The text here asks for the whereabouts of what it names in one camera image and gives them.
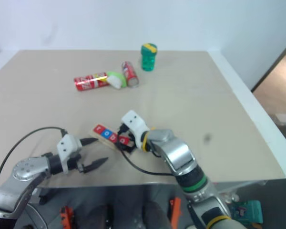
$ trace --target table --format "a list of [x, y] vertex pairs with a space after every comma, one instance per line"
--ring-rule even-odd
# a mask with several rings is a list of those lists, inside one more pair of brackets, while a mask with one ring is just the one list
[[[286, 175], [247, 111], [207, 52], [161, 51], [152, 72], [140, 69], [137, 51], [20, 51], [0, 70], [0, 163], [8, 150], [29, 131], [60, 126], [79, 137], [98, 123], [117, 129], [121, 117], [135, 110], [148, 124], [170, 128], [195, 154], [215, 182], [283, 178]], [[131, 61], [138, 88], [103, 87], [78, 92], [73, 78], [121, 71]], [[52, 151], [59, 131], [43, 131], [15, 149], [0, 177], [15, 163]], [[58, 174], [42, 187], [84, 187], [175, 183], [173, 177], [143, 174], [115, 150], [100, 142], [81, 151], [85, 164], [108, 156], [99, 169]], [[136, 150], [130, 159], [149, 171], [168, 172], [152, 154]]]

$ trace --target orange part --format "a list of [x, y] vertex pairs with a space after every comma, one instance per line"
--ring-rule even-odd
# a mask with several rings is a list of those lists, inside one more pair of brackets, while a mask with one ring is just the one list
[[170, 200], [170, 205], [172, 207], [171, 226], [173, 229], [178, 229], [178, 221], [181, 216], [181, 199], [175, 197], [173, 200]]
[[258, 223], [251, 223], [252, 227], [256, 228], [256, 229], [263, 229], [262, 225], [258, 224]]
[[63, 229], [73, 229], [73, 209], [69, 208], [68, 206], [64, 206], [60, 210], [61, 214], [61, 224]]

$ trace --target red soda can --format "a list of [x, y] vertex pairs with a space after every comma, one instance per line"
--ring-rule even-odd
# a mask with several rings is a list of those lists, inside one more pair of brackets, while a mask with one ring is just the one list
[[126, 78], [127, 86], [137, 87], [139, 84], [139, 79], [137, 74], [134, 71], [132, 63], [129, 61], [124, 61], [122, 63], [122, 72]]
[[77, 77], [74, 79], [75, 86], [79, 91], [85, 91], [93, 88], [108, 86], [106, 81], [106, 73], [96, 73], [93, 75], [87, 75], [85, 77]]

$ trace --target black cable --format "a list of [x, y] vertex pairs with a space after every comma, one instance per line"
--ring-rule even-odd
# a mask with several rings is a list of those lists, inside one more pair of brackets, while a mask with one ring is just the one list
[[154, 175], [154, 176], [173, 176], [173, 174], [171, 173], [155, 173], [155, 172], [149, 172], [149, 171], [146, 171], [138, 166], [136, 166], [125, 154], [125, 152], [122, 150], [122, 146], [121, 146], [121, 143], [120, 143], [120, 135], [118, 133], [117, 135], [118, 137], [118, 140], [117, 140], [117, 148], [120, 150], [120, 152], [122, 153], [123, 157], [126, 159], [126, 161], [132, 166], [134, 167], [135, 169], [139, 170], [140, 172], [142, 173], [146, 173], [146, 174], [149, 174], [149, 175]]
[[13, 147], [12, 149], [10, 149], [10, 151], [8, 152], [8, 154], [5, 156], [3, 162], [1, 163], [1, 166], [0, 166], [0, 174], [2, 172], [2, 169], [6, 163], [6, 161], [8, 160], [9, 156], [11, 155], [11, 153], [14, 151], [14, 149], [24, 140], [26, 139], [28, 136], [40, 131], [40, 130], [46, 130], [46, 129], [57, 129], [57, 130], [60, 130], [61, 131], [61, 135], [64, 136], [65, 134], [67, 134], [68, 132], [65, 130], [65, 129], [62, 129], [60, 127], [56, 127], [56, 126], [47, 126], [47, 127], [42, 127], [42, 128], [39, 128], [39, 129], [36, 129], [36, 130], [33, 130], [31, 132], [29, 132], [27, 135], [25, 135], [24, 137], [22, 137]]
[[152, 150], [152, 154], [153, 154], [155, 157], [161, 157], [160, 155], [157, 155], [153, 150]]

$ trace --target yellow ring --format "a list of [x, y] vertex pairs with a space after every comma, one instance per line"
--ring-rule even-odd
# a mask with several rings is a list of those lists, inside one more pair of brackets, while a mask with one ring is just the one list
[[147, 142], [147, 136], [148, 136], [148, 132], [145, 134], [143, 142], [142, 142], [142, 150], [144, 150], [146, 152], [146, 142]]
[[208, 225], [206, 226], [206, 229], [210, 229], [213, 224], [215, 224], [216, 222], [222, 219], [231, 219], [231, 218], [228, 216], [217, 216], [208, 223]]

